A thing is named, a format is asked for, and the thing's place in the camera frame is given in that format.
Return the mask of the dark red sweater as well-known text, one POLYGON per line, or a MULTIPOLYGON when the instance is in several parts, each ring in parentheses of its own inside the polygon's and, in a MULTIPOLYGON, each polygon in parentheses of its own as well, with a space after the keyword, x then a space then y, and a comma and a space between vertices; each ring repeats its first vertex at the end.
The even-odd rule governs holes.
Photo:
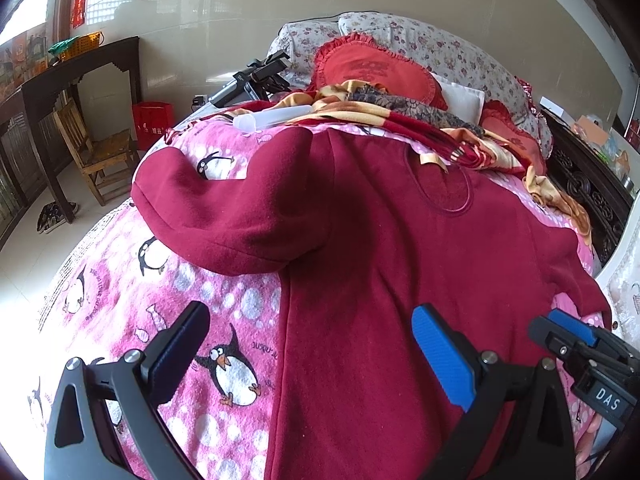
POLYGON ((205 180, 178 148, 142 162, 132 198, 172 252, 222 275, 281 279, 270 479, 414 479, 461 411, 411 331, 431 304, 480 350, 534 365, 529 322, 566 295, 611 315, 570 229, 484 174, 410 146, 287 128, 243 179, 205 180))

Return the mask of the white floral chair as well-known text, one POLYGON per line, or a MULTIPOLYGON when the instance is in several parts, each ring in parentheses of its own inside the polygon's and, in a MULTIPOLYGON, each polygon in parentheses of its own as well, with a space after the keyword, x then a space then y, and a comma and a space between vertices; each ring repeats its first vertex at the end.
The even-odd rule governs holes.
POLYGON ((613 333, 639 348, 639 197, 610 260, 596 277, 612 311, 613 333))

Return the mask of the pink penguin blanket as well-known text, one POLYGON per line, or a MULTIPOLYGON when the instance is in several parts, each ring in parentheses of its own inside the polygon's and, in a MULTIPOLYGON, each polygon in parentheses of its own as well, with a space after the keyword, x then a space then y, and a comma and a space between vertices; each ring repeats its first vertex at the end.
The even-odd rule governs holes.
MULTIPOLYGON (((315 133, 335 129, 405 142, 420 162, 423 154, 431 152, 399 134, 344 122, 293 124, 244 133, 218 118, 183 130, 157 151, 178 148, 205 180, 240 180, 258 148, 293 127, 315 133)), ((540 221, 537 205, 527 193, 513 193, 509 179, 454 162, 432 165, 442 169, 458 166, 484 174, 514 194, 540 221)), ((574 231, 567 224, 550 228, 574 231)), ((578 258, 591 276, 590 261, 582 256, 584 241, 574 233, 578 258)), ((130 200, 119 208, 81 263, 72 267, 48 310, 38 359, 37 403, 52 404, 67 359, 80 356, 87 361, 110 362, 129 349, 144 349, 190 302, 199 301, 209 310, 208 333, 176 393, 160 406, 160 414, 205 478, 270 479, 266 461, 278 372, 281 292, 277 273, 222 275, 179 257, 145 223, 131 189, 130 200)), ((612 315, 580 316, 570 297, 563 294, 553 299, 550 310, 555 308, 600 327, 612 323, 612 315)))

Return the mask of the shoes on floor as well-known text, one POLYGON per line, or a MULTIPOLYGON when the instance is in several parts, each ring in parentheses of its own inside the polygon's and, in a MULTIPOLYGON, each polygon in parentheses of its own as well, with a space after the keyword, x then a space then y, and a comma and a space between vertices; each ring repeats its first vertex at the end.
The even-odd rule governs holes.
POLYGON ((37 233, 48 234, 66 222, 67 220, 60 206, 55 202, 47 203, 40 210, 37 220, 37 233))

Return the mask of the white pillow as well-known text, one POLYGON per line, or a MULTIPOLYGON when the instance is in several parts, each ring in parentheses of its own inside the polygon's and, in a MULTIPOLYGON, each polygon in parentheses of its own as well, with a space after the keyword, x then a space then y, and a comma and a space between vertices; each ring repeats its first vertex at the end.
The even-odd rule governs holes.
POLYGON ((448 112, 469 124, 479 125, 485 104, 485 92, 456 84, 448 79, 433 74, 442 90, 448 112))

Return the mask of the wooden chair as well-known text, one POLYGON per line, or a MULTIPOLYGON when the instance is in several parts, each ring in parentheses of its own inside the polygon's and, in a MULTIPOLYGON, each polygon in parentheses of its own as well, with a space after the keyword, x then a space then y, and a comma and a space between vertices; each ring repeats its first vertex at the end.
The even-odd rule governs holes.
POLYGON ((53 120, 81 177, 100 206, 130 191, 140 156, 129 129, 93 140, 73 100, 55 110, 53 120))

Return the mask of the dark wooden table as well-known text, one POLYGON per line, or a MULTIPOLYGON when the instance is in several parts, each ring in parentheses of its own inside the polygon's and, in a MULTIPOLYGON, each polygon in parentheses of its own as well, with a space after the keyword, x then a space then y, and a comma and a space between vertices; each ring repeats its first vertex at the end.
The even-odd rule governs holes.
POLYGON ((21 138, 26 143, 24 151, 32 154, 35 159, 37 183, 35 193, 50 191, 60 206, 63 217, 70 223, 75 220, 75 214, 58 182, 58 174, 70 159, 66 158, 59 164, 52 162, 40 122, 53 112, 54 104, 63 91, 70 90, 77 98, 79 81, 88 73, 107 65, 113 65, 128 75, 130 101, 141 102, 143 96, 138 36, 108 42, 69 61, 59 62, 21 84, 1 102, 1 135, 8 134, 12 119, 24 120, 25 131, 21 134, 21 138))

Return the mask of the red bin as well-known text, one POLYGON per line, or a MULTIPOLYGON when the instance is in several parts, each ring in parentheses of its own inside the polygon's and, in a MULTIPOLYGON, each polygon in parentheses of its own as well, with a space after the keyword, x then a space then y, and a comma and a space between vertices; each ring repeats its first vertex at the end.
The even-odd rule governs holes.
POLYGON ((136 103, 132 106, 132 116, 139 151, 148 150, 175 125, 174 107, 170 103, 136 103))

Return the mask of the floral quilt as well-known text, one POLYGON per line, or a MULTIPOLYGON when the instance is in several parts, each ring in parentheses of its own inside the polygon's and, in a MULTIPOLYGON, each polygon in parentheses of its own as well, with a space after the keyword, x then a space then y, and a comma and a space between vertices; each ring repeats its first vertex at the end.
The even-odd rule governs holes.
POLYGON ((537 141, 542 156, 550 157, 552 133, 526 82, 472 42, 432 24, 374 11, 307 18, 282 25, 268 52, 284 51, 290 63, 284 78, 291 86, 304 88, 310 83, 314 57, 322 44, 352 32, 361 32, 379 46, 410 58, 430 72, 483 91, 486 98, 501 102, 514 124, 537 141))

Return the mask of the white plastic bottle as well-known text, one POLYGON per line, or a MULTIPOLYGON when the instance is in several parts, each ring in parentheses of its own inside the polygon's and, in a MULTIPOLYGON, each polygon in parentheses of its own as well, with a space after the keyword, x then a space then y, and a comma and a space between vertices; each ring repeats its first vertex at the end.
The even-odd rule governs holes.
POLYGON ((311 105, 270 108, 260 112, 241 114, 233 118, 232 125, 244 133, 262 131, 273 126, 284 124, 290 120, 310 114, 311 105))

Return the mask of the orange red patterned blanket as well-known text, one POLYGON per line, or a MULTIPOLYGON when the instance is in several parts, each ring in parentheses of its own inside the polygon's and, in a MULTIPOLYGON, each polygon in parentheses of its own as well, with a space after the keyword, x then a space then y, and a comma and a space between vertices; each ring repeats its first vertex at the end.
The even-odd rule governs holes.
POLYGON ((344 122, 399 134, 436 153, 441 162, 454 162, 472 170, 492 170, 522 179, 539 206, 564 214, 586 244, 591 243, 591 222, 585 208, 560 191, 547 177, 546 162, 537 141, 512 122, 506 107, 491 100, 480 111, 477 125, 421 101, 394 96, 376 84, 348 80, 316 90, 292 92, 273 104, 250 101, 231 107, 235 119, 259 112, 290 112, 308 105, 310 111, 285 119, 285 125, 344 122))

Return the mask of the red heart-shaped pillow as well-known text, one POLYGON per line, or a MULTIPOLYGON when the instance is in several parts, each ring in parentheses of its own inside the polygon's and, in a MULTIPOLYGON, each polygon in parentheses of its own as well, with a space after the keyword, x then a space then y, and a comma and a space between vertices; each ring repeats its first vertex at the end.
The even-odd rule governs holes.
POLYGON ((314 57, 308 89, 359 80, 440 110, 448 110, 442 87, 423 66, 392 52, 360 32, 322 44, 314 57))

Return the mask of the yellow basket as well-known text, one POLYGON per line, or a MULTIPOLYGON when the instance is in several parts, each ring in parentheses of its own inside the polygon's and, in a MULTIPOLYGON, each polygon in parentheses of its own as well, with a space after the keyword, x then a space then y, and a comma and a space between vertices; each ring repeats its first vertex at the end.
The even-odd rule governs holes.
POLYGON ((52 44, 48 49, 50 55, 62 62, 77 58, 79 55, 97 49, 104 43, 103 32, 90 32, 90 34, 76 36, 52 44))

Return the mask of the black tripod device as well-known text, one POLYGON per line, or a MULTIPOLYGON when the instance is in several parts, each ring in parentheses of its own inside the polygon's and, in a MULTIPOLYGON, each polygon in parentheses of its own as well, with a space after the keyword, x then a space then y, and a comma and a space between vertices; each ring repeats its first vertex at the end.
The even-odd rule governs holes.
POLYGON ((291 85, 282 76, 289 67, 290 57, 283 50, 267 55, 262 60, 255 58, 244 70, 232 74, 216 93, 194 96, 191 110, 195 112, 205 104, 224 108, 244 101, 268 101, 274 94, 289 92, 291 85))

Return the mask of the red wall sign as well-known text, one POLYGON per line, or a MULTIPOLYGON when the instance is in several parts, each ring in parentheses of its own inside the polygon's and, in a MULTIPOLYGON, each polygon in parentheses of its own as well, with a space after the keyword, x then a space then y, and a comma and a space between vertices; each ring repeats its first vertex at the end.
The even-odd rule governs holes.
POLYGON ((85 24, 86 2, 87 0, 74 0, 72 12, 70 12, 70 26, 73 28, 78 28, 85 24))

